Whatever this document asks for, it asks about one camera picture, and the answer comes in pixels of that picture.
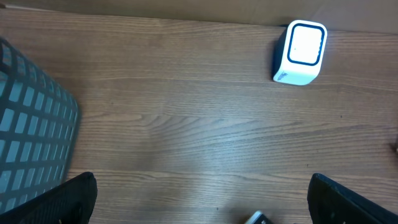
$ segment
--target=blue-gray plastic basket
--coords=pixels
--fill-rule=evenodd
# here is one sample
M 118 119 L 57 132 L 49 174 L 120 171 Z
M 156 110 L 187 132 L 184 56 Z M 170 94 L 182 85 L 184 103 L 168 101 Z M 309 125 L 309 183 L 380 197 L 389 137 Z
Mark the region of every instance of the blue-gray plastic basket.
M 80 110 L 74 97 L 0 39 L 0 214 L 61 184 Z

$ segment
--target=small white box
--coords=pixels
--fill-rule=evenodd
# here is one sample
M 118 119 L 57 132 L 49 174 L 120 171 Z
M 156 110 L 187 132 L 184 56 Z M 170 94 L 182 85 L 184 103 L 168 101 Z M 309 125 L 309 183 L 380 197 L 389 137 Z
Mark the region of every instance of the small white box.
M 307 85 L 321 69 L 328 32 L 317 22 L 296 20 L 281 35 L 275 50 L 274 81 Z

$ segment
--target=white device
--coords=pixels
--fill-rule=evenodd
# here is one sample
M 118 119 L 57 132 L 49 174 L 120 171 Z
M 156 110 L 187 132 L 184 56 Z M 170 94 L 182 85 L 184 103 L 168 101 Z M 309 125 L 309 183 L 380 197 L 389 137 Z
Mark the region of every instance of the white device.
M 327 35 L 325 26 L 317 22 L 290 23 L 275 50 L 274 81 L 292 85 L 312 82 L 321 69 Z

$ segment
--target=wood grain surface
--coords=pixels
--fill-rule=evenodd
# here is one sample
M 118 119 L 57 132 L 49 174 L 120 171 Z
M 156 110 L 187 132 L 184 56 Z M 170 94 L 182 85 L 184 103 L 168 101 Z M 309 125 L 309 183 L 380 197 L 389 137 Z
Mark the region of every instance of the wood grain surface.
M 398 36 L 330 32 L 307 86 L 271 80 L 281 27 L 0 11 L 0 35 L 70 90 L 69 177 L 91 223 L 311 223 L 321 172 L 398 213 Z

